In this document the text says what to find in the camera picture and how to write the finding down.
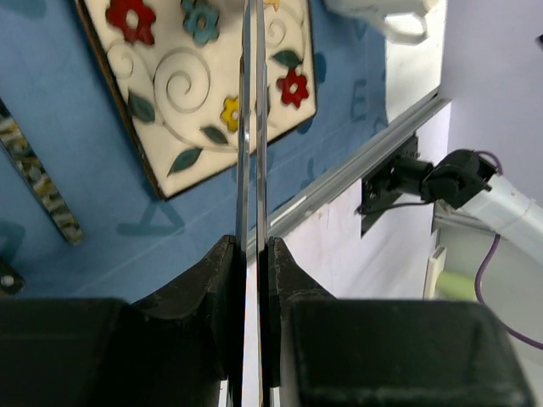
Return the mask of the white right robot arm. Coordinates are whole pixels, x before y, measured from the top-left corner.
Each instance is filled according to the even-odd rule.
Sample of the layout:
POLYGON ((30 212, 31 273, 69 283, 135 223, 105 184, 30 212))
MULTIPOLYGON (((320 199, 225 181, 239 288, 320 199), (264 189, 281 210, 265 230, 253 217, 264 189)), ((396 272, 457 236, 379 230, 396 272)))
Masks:
POLYGON ((426 204, 443 201, 541 262, 542 208, 514 187, 488 156, 460 149, 438 164, 403 156, 393 162, 391 188, 426 204))

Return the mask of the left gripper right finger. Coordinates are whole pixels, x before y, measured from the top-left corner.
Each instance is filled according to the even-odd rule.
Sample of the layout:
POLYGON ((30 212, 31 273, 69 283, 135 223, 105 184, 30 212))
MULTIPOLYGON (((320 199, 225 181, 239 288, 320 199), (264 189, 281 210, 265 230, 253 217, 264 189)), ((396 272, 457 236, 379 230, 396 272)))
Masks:
POLYGON ((258 294, 264 406, 535 404, 481 304, 335 298, 278 237, 258 257, 258 294))

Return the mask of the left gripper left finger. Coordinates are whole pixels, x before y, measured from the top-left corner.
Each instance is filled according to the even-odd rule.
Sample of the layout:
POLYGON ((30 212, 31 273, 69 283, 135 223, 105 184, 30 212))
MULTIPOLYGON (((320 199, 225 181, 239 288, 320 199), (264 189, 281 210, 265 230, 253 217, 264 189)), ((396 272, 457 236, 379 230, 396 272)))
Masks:
POLYGON ((4 406, 215 406, 229 366, 232 236, 130 304, 1 302, 4 406))

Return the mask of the metal tongs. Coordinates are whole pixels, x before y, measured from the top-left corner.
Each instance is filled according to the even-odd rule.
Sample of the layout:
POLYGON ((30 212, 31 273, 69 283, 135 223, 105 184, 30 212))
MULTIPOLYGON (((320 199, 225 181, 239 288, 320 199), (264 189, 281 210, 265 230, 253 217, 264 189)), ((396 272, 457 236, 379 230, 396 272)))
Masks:
POLYGON ((241 16, 236 249, 244 290, 242 406, 273 406, 267 209, 268 91, 264 4, 246 1, 241 16))

